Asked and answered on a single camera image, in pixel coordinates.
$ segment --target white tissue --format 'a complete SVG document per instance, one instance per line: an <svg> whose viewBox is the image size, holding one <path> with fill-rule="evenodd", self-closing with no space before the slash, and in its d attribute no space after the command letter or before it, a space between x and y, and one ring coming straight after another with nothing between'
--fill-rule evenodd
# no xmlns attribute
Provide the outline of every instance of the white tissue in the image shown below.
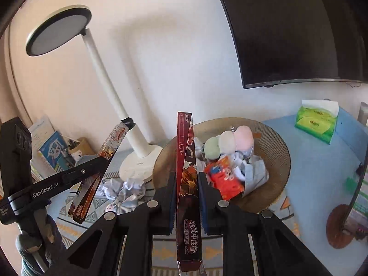
<svg viewBox="0 0 368 276"><path fill-rule="evenodd" d="M339 104L336 101L326 101L326 100L302 100L301 101L304 108L308 109L324 109L330 112L332 117L337 117L339 114Z"/></svg>

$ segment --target woven basket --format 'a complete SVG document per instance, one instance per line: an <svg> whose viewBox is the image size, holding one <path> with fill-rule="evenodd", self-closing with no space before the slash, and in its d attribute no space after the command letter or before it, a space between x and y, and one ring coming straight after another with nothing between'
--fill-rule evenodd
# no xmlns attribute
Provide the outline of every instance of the woven basket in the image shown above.
<svg viewBox="0 0 368 276"><path fill-rule="evenodd" d="M228 117L208 120L194 125L194 135L202 142L210 137L220 135L230 130L231 126L247 125L253 133L260 133L260 138L254 139L254 153L264 160L269 172L269 180L245 197L241 194L232 198L245 211L258 213L269 207L284 190L290 174L290 154L284 140L269 126L246 118ZM161 151L153 168L153 184L155 188L167 184L169 174L176 170L176 137Z"/></svg>

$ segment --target paper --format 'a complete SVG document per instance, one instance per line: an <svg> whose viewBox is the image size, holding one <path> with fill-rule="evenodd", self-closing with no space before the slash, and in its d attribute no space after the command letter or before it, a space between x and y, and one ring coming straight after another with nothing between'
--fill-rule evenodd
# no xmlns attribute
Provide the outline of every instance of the paper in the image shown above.
<svg viewBox="0 0 368 276"><path fill-rule="evenodd" d="M339 104L336 101L329 100L302 100L302 106L307 109L325 109L332 117L339 114Z"/></svg>
<svg viewBox="0 0 368 276"><path fill-rule="evenodd" d="M55 132L49 118L45 115L40 120L36 121L29 129L32 135L32 160L31 164L38 171L43 179L55 174L54 169L42 157L38 150Z"/></svg>
<svg viewBox="0 0 368 276"><path fill-rule="evenodd" d="M65 165L60 166L60 159L63 158L61 151L66 148L67 145L63 137L58 131L56 131L40 147L39 152L44 156L44 158L47 160L47 162L49 162L56 172L60 172L62 170L69 169L68 167L65 167Z"/></svg>

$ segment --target red product box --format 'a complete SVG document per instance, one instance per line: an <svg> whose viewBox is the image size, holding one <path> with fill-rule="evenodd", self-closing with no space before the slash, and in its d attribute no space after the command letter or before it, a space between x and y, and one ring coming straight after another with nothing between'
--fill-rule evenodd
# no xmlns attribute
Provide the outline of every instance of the red product box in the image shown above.
<svg viewBox="0 0 368 276"><path fill-rule="evenodd" d="M124 123L119 122L101 146L98 156L109 160L119 148L128 130L129 128ZM102 178L103 174L97 173L81 182L68 211L68 215L73 216L73 220L79 224L82 224L86 219L93 197L96 194Z"/></svg>
<svg viewBox="0 0 368 276"><path fill-rule="evenodd" d="M176 244L182 272L197 271L202 264L199 191L191 113L178 112L176 150Z"/></svg>

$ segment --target brown round object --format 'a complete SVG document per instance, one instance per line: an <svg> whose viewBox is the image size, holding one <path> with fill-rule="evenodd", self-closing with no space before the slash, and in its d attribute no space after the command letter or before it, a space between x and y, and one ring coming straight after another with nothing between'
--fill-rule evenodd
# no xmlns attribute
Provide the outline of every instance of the brown round object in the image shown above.
<svg viewBox="0 0 368 276"><path fill-rule="evenodd" d="M247 125L253 133L254 153L264 160L269 180L247 196L241 194L231 199L245 211L259 213L268 208L284 190L290 174L290 154L284 140L269 126L246 118L228 117L208 120L194 125L194 135L206 142L209 138L228 131L232 126ZM176 170L176 137L161 151L153 168L152 179L155 188L164 187L171 171Z"/></svg>
<svg viewBox="0 0 368 276"><path fill-rule="evenodd" d="M327 219L326 235L328 243L335 249L341 249L350 244L354 236L343 232L343 222L349 206L340 204L336 206Z"/></svg>

